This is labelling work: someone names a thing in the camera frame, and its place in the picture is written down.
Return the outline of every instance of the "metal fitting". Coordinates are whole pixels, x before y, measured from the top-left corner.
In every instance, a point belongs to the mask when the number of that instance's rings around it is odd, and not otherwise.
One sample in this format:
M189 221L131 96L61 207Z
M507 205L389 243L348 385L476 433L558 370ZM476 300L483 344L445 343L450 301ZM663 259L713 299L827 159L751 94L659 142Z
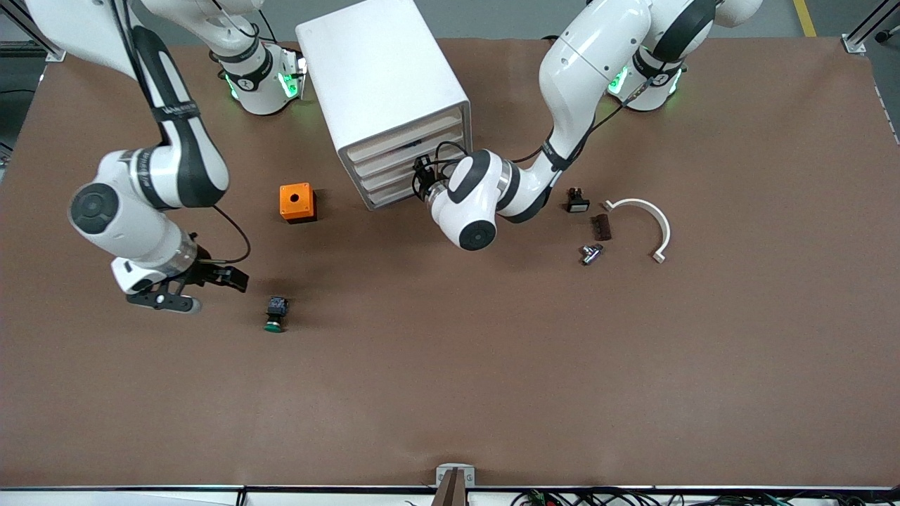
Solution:
M582 246L580 251L581 254L584 255L584 258L581 259L581 264L583 266L589 266L603 253L603 246L599 244Z

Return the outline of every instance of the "small black component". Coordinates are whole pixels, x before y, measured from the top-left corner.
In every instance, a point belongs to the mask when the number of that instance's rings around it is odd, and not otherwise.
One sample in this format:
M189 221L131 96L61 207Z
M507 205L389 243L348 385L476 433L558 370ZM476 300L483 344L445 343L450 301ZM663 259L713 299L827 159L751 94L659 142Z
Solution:
M569 188L569 202L565 205L568 212L586 212L590 207L590 200L581 197L581 188Z
M284 332L282 320L287 316L288 302L284 297L272 297L269 299L269 307L265 314L269 319L265 323L265 330L269 332Z
M609 228L609 215L598 214L590 219L590 224L594 227L594 239L610 240L613 238L613 232Z

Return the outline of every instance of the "green led light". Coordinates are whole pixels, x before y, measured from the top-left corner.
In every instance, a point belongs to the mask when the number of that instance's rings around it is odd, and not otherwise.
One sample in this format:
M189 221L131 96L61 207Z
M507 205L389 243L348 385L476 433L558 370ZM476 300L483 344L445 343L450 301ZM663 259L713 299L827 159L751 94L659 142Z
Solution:
M291 76L286 76L281 72L278 73L278 81L282 84L282 88L284 88L284 94L287 95L288 98L294 98L297 96L297 80Z
M616 94L622 91L622 85L625 84L625 78L628 77L628 66L622 67L622 71L616 74L613 82L609 83L609 93Z
M669 88L669 95L675 93L675 88L678 87L678 79L681 77L681 70L678 71L678 74L672 79L672 87Z
M228 87L231 88L231 97L238 100L238 92L234 91L234 85L231 84L231 78L228 77L228 74L225 75L225 82L228 83Z

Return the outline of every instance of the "wire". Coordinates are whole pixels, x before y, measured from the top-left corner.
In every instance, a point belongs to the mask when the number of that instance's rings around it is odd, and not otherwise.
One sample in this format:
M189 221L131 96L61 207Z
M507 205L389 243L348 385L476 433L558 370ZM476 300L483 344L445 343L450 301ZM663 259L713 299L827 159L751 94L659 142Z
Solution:
M26 88L21 88L21 89L16 89L16 90L3 90L3 91L0 91L0 95L2 95L2 94L4 94L4 93L19 93L19 92L22 92L22 91L27 91L28 93L34 93L34 90L30 90L30 89L26 89Z
M119 14L118 0L112 0L110 2L110 7L112 8L112 15L115 17L116 26L119 29L119 36L121 37L121 43L125 46L125 54L128 55L128 60L131 63L131 69L134 71L134 78L137 79L138 85L140 86L140 91L144 94L144 98L147 100L150 107L153 107L153 100L150 96L149 87L147 86L147 79L144 77L144 73L141 71L140 64L138 63L138 55L137 51L134 49L134 43L131 40L131 13L130 9L127 5L123 4L122 8L125 11L125 25L122 26L122 16Z
M510 160L510 161L511 161L512 163L522 163L522 162L525 162L525 161L530 160L531 158L536 157L537 154L540 153L540 152L541 152L541 148L538 148L538 149L535 149L535 152L534 152L534 153L528 155L527 157L519 158L519 159L515 159L515 160Z
M235 28L235 30L237 30L238 32L241 32L244 36L249 37L250 39L255 39L256 37L259 37L259 25L258 24L256 24L256 23L250 24L250 26L253 27L253 33L244 32L244 29L239 27L238 24L235 23L233 19L231 19L231 16L228 14L228 12L222 8L222 6L218 0L210 0L210 1L213 2L214 4L216 4L216 8L218 8L222 12L222 14L225 15L225 19L227 19L228 22L231 23L231 26L233 26ZM275 42L274 34L272 34L272 39L268 39L267 37L259 37L259 38L262 39L263 41Z
M619 104L619 106L616 108L615 111L613 111L612 113L610 113L606 118L603 118L602 120L600 120L600 121L599 121L597 124L595 124L594 126L590 127L590 130L588 130L588 135L590 136L591 133L594 133L594 131L596 131L598 128L600 128L601 126L603 126L603 123L608 122L609 120L613 119L613 116L615 116L616 114L618 114L618 112L621 111L624 107L625 107L624 105Z
M512 501L509 502L509 506L516 506L516 502L517 502L519 499L522 499L523 497L527 497L527 496L528 496L528 492L521 492L519 495L517 495L516 497L512 498Z
M244 238L244 244L247 245L247 252L245 252L243 255L241 255L240 257L235 258L233 260L198 260L198 261L203 264L216 264L219 266L226 266L228 264L237 264L238 262L246 260L247 257L250 256L250 251L253 249L250 246L250 239L247 237L247 234L245 234L244 231L240 228L240 225L238 225L234 220L232 220L231 217L228 216L228 214L226 214L222 209L220 209L218 205L213 205L212 209L215 209L217 213L221 214L223 218L228 220L228 223L231 223L231 226L234 227L234 229L238 231L238 233L240 234L240 237Z
M269 20L266 19L266 15L263 14L263 10L262 10L262 9L259 9L259 15L262 16L262 18L263 18L263 23L265 23L265 27L269 30L269 35L272 36L272 42L274 42L274 43L277 44L278 41L275 40L275 32L272 32L272 25L269 24Z

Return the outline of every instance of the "gray floor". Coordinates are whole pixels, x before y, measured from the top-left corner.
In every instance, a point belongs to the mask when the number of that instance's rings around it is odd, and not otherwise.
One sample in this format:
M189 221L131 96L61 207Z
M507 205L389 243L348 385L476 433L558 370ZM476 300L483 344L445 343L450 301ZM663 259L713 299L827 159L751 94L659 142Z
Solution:
M267 0L263 11L278 40L294 40L293 29L303 23L359 0ZM482 39L539 39L557 34L581 9L582 0L417 0L435 37ZM150 15L141 7L140 19L172 44L196 44L189 32ZM265 27L257 16L256 23ZM796 37L803 31L791 0L764 0L762 8L745 25L728 30L716 27L714 37Z

